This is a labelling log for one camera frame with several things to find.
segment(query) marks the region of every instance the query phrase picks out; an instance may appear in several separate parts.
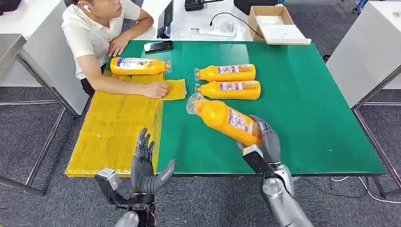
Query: desk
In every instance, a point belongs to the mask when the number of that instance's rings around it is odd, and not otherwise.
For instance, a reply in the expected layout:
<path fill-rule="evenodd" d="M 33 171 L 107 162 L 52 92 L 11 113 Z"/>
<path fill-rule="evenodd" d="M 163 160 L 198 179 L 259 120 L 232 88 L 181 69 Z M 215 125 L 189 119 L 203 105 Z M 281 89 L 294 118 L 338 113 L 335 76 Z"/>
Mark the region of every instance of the desk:
<path fill-rule="evenodd" d="M 142 9 L 148 12 L 155 20 L 152 28 L 144 34 L 135 38 L 135 40 L 157 40 L 156 31 L 158 26 L 159 15 L 163 12 L 171 0 L 158 0 L 155 5 L 154 0 L 144 0 Z M 226 41 L 251 41 L 251 33 L 248 26 L 230 15 L 221 15 L 216 17 L 213 22 L 216 23 L 220 18 L 229 18 L 238 22 L 237 36 L 236 37 L 218 37 L 210 35 L 200 35 L 191 28 L 203 28 L 209 26 L 212 17 L 220 12 L 229 12 L 248 21 L 248 16 L 234 6 L 234 0 L 224 0 L 221 2 L 213 2 L 207 4 L 206 9 L 199 11 L 186 12 L 184 7 L 185 0 L 174 0 L 173 21 L 171 23 L 171 40 L 226 40 Z"/>
<path fill-rule="evenodd" d="M 398 189 L 383 192 L 384 197 L 401 194 L 401 175 L 377 143 L 359 108 L 362 105 L 401 105 L 369 101 L 381 89 L 401 89 L 401 20 L 394 15 L 399 11 L 401 2 L 369 1 L 326 64 L 397 184 Z"/>
<path fill-rule="evenodd" d="M 312 44 L 270 46 L 265 42 L 176 41 L 169 52 L 145 55 L 131 41 L 123 57 L 172 61 L 166 79 L 186 79 L 186 99 L 164 102 L 157 171 L 177 158 L 177 175 L 254 174 L 233 139 L 189 115 L 194 68 L 253 63 L 262 85 L 258 100 L 224 100 L 265 119 L 278 133 L 281 161 L 295 176 L 380 175 L 385 169 Z"/>
<path fill-rule="evenodd" d="M 75 77 L 75 62 L 61 29 L 64 0 L 23 0 L 18 9 L 0 17 L 0 34 L 21 34 L 26 40 L 19 55 L 68 103 L 67 110 L 81 115 L 88 100 Z M 18 61 L 10 62 L 0 77 L 2 87 L 41 87 Z"/>
<path fill-rule="evenodd" d="M 39 190 L 32 187 L 32 183 L 36 177 L 37 172 L 39 171 L 39 167 L 46 155 L 46 152 L 52 142 L 53 136 L 59 127 L 60 121 L 66 111 L 65 104 L 62 99 L 55 93 L 49 85 L 44 81 L 42 77 L 35 73 L 35 71 L 27 64 L 24 57 L 21 56 L 21 50 L 23 49 L 26 40 L 20 34 L 0 34 L 0 77 L 3 76 L 2 72 L 8 67 L 10 62 L 16 59 L 22 65 L 26 67 L 32 77 L 42 85 L 47 92 L 49 92 L 54 99 L 51 100 L 35 100 L 35 101 L 17 101 L 17 102 L 0 102 L 0 106 L 7 106 L 7 105 L 49 105 L 49 104 L 60 104 L 61 110 L 57 117 L 56 122 L 54 123 L 52 130 L 47 137 L 46 142 L 40 152 L 38 158 L 36 159 L 35 165 L 31 170 L 31 173 L 26 181 L 25 184 L 16 182 L 14 180 L 8 179 L 0 175 L 0 184 L 7 186 L 9 188 L 14 188 L 17 190 L 21 190 L 24 192 L 30 192 L 35 195 L 44 195 L 46 192 L 43 190 Z"/>

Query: wireless earbud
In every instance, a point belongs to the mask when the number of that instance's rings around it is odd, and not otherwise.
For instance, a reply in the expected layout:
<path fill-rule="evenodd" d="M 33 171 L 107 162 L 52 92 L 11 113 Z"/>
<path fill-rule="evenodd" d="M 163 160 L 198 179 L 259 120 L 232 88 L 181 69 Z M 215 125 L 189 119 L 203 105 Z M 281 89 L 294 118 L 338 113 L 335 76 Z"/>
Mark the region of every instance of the wireless earbud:
<path fill-rule="evenodd" d="M 84 9 L 86 9 L 90 13 L 90 9 L 87 5 L 84 5 Z"/>

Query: bottle cap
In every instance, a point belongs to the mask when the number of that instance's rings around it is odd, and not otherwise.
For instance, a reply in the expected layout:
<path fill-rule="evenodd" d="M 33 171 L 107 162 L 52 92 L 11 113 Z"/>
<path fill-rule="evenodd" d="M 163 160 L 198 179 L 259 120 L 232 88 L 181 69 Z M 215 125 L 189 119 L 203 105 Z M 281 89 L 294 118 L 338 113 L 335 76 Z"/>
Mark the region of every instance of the bottle cap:
<path fill-rule="evenodd" d="M 171 72 L 171 61 L 166 61 L 164 67 L 165 67 L 164 69 L 165 72 Z"/>
<path fill-rule="evenodd" d="M 195 84 L 195 92 L 201 93 L 200 89 L 201 89 L 201 85 L 200 84 Z"/>
<path fill-rule="evenodd" d="M 201 79 L 201 70 L 195 68 L 194 69 L 194 75 L 195 75 L 195 81 L 198 81 Z"/>
<path fill-rule="evenodd" d="M 194 93 L 191 97 L 188 98 L 186 109 L 187 113 L 194 115 L 199 111 L 198 108 L 201 108 L 204 104 L 203 100 L 205 98 L 199 92 Z"/>

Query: cardboard box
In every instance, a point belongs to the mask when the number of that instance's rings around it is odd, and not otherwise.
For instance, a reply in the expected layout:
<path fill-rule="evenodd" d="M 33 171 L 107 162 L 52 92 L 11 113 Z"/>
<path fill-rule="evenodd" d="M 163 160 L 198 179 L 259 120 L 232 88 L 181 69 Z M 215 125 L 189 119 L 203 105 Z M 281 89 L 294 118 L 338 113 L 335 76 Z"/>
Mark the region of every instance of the cardboard box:
<path fill-rule="evenodd" d="M 254 41 L 265 40 L 272 45 L 309 45 L 311 39 L 306 39 L 296 27 L 284 6 L 252 6 L 248 24 L 258 34 L 251 30 Z"/>

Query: plastic bottle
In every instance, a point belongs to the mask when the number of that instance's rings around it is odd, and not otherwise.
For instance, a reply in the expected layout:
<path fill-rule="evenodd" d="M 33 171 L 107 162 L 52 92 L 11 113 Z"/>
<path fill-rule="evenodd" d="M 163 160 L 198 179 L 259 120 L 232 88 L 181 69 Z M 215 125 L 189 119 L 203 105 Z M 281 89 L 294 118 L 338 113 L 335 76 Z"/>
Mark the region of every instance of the plastic bottle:
<path fill-rule="evenodd" d="M 148 58 L 112 58 L 110 69 L 115 75 L 156 75 L 170 69 L 169 61 Z"/>
<path fill-rule="evenodd" d="M 261 84 L 256 80 L 234 82 L 212 81 L 205 85 L 195 84 L 195 92 L 214 99 L 255 100 L 261 95 Z"/>
<path fill-rule="evenodd" d="M 214 66 L 195 69 L 195 80 L 207 81 L 245 81 L 254 80 L 256 69 L 253 64 Z"/>
<path fill-rule="evenodd" d="M 207 126 L 247 146 L 261 143 L 257 123 L 221 101 L 210 101 L 195 93 L 188 99 L 186 109 L 189 114 L 201 117 Z"/>

